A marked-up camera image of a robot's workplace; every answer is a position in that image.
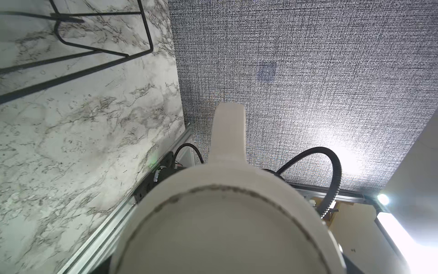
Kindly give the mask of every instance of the bright light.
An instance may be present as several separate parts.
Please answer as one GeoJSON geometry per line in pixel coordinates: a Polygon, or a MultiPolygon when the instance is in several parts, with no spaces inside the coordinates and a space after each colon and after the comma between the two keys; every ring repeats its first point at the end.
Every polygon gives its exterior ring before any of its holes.
{"type": "Polygon", "coordinates": [[[336,205],[336,201],[333,201],[332,204],[330,205],[330,208],[335,208],[336,205]]]}
{"type": "Polygon", "coordinates": [[[433,273],[436,270],[437,248],[417,244],[391,213],[380,212],[377,219],[403,254],[411,273],[433,273]]]}
{"type": "Polygon", "coordinates": [[[379,202],[386,206],[387,204],[389,204],[389,198],[388,196],[386,196],[385,194],[379,194],[377,195],[377,199],[379,200],[379,202]]]}
{"type": "Polygon", "coordinates": [[[357,155],[343,146],[333,146],[331,148],[339,158],[342,166],[342,172],[352,175],[361,174],[361,165],[357,159],[357,155]]]}

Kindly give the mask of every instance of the gray fabric-textured panel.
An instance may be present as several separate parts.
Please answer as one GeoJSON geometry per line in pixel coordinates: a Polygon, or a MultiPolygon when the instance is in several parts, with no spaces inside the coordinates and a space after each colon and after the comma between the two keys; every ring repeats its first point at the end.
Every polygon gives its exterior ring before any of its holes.
{"type": "MultiPolygon", "coordinates": [[[[207,158],[215,107],[242,103],[247,158],[277,170],[334,150],[343,189],[390,179],[438,106],[436,1],[169,0],[185,121],[207,158]]],[[[328,186],[328,158],[288,181],[328,186]]]]}

